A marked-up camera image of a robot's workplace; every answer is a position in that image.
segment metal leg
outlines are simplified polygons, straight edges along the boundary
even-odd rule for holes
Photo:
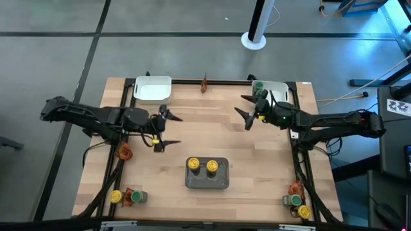
[[[400,79],[404,78],[410,73],[411,73],[411,64],[407,64],[405,67],[401,68],[399,71],[392,74],[392,76],[388,77],[386,80],[377,80],[374,83],[370,84],[368,87],[389,86],[389,85],[392,85],[398,82]],[[362,87],[371,81],[372,80],[359,80],[359,79],[349,80],[349,85],[352,87]]]
[[[411,31],[411,25],[407,26],[407,28],[405,28],[404,32],[405,33],[410,33]]]
[[[15,141],[12,141],[11,139],[7,139],[4,137],[0,137],[0,144],[4,147],[12,147],[15,149],[21,149],[24,145]]]
[[[342,167],[334,168],[334,181],[339,182],[352,177],[364,175],[368,170],[380,171],[380,155],[375,155]]]

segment orange object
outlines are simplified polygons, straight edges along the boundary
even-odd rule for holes
[[[126,142],[121,141],[120,146],[117,148],[116,156],[123,160],[130,160],[133,157],[133,152]]]
[[[293,195],[297,194],[301,197],[301,199],[305,200],[305,193],[304,193],[304,186],[303,184],[298,180],[294,182],[290,187],[288,188],[288,194]]]
[[[131,194],[133,194],[134,190],[131,188],[127,188],[125,191],[125,196],[123,199],[123,207],[130,207],[133,204],[133,201],[131,200]]]
[[[207,73],[204,76],[203,81],[201,82],[201,93],[205,93],[207,91]]]

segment white cable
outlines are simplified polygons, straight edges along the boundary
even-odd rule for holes
[[[277,23],[278,20],[281,18],[280,12],[277,10],[277,8],[276,8],[274,5],[273,5],[272,7],[273,7],[273,8],[276,10],[276,12],[278,13],[278,18],[277,18],[277,20],[275,20],[275,22],[273,22],[273,23],[271,23],[271,24],[268,24],[265,28],[274,25],[274,24]]]
[[[345,95],[343,95],[343,96],[341,96],[341,97],[339,97],[339,98],[336,98],[336,99],[334,99],[333,101],[331,101],[331,102],[329,102],[329,103],[326,103],[325,105],[322,105],[322,106],[319,107],[319,108],[323,108],[323,107],[325,107],[325,106],[327,106],[327,105],[330,105],[330,104],[332,104],[332,103],[334,103],[334,102],[336,102],[336,101],[338,101],[338,100],[340,100],[340,99],[342,99],[342,98],[344,98],[344,97],[346,97],[346,96],[348,96],[348,95],[350,95],[350,94],[352,94],[352,93],[354,93],[354,92],[356,92],[356,91],[358,91],[358,90],[363,89],[364,87],[367,87],[367,86],[373,84],[375,81],[379,80],[380,78],[384,77],[386,74],[390,73],[392,70],[394,70],[396,67],[398,67],[398,66],[401,65],[403,62],[405,62],[406,60],[408,60],[410,57],[411,57],[411,55],[408,55],[408,56],[407,56],[406,58],[404,58],[401,62],[399,62],[398,64],[396,64],[394,67],[392,67],[391,69],[389,69],[386,73],[384,73],[384,74],[381,75],[380,77],[376,78],[375,80],[373,80],[373,81],[365,84],[365,85],[362,86],[362,87],[358,87],[357,89],[353,90],[352,92],[349,92],[349,93],[347,93],[347,94],[345,94]]]

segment gray tray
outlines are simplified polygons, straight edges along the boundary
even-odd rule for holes
[[[200,171],[194,174],[188,168],[188,160],[197,158],[200,161]],[[207,162],[215,160],[218,169],[213,177],[207,175]],[[226,189],[230,184],[229,161],[226,158],[189,157],[186,160],[186,187],[189,189]]]

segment green cap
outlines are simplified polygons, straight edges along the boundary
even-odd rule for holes
[[[140,202],[143,199],[143,194],[140,191],[134,191],[131,194],[131,200],[133,202]]]
[[[291,204],[294,206],[299,206],[302,204],[302,199],[299,195],[291,195]]]
[[[258,81],[254,85],[254,87],[257,88],[257,89],[262,89],[264,87],[264,84],[262,82]]]

